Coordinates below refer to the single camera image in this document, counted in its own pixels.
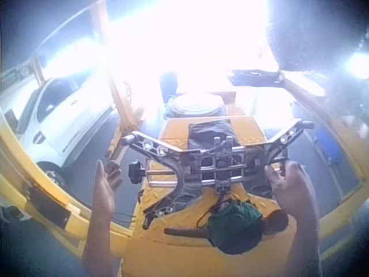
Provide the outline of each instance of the car window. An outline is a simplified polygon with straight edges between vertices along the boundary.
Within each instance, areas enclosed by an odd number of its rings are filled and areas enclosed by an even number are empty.
[[[70,78],[74,80],[77,83],[78,87],[80,88],[84,84],[84,82],[86,82],[88,78],[90,78],[91,75],[92,70],[87,69],[71,75]]]
[[[42,122],[74,91],[66,79],[54,80],[44,91],[37,109],[37,120]]]
[[[25,105],[23,112],[18,120],[18,127],[16,131],[18,134],[24,134],[24,132],[26,131],[29,120],[31,119],[32,112],[35,108],[37,99],[39,98],[42,89],[43,87],[39,87],[31,94],[31,97],[29,97],[27,104]]]

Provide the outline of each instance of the hand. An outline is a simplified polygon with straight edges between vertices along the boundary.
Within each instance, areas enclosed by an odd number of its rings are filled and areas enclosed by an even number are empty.
[[[265,177],[270,182],[279,206],[292,215],[298,224],[318,224],[318,206],[314,187],[305,170],[293,161],[286,161],[285,177],[271,167],[265,167]]]
[[[94,216],[110,221],[115,212],[115,190],[121,183],[119,164],[109,161],[104,166],[101,160],[97,161],[92,206]]]

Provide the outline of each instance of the right hand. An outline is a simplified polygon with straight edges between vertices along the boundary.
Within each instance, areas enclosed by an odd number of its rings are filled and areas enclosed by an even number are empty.
[[[318,224],[318,206],[314,187],[305,170],[291,160],[286,161],[285,177],[271,167],[265,167],[265,177],[272,186],[279,206],[297,223]]]

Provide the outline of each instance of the green bag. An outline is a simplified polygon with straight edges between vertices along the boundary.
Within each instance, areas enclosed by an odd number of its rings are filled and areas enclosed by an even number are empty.
[[[262,214],[239,200],[208,219],[210,243],[227,254],[242,254],[258,245],[262,237]]]

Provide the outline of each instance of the black tire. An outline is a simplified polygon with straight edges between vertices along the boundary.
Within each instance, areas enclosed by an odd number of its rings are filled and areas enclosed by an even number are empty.
[[[37,165],[56,185],[60,186],[61,188],[65,188],[67,186],[67,183],[63,177],[63,171],[60,167],[51,163],[38,163]]]
[[[368,7],[359,1],[268,0],[269,46],[281,70],[332,69],[365,37]]]

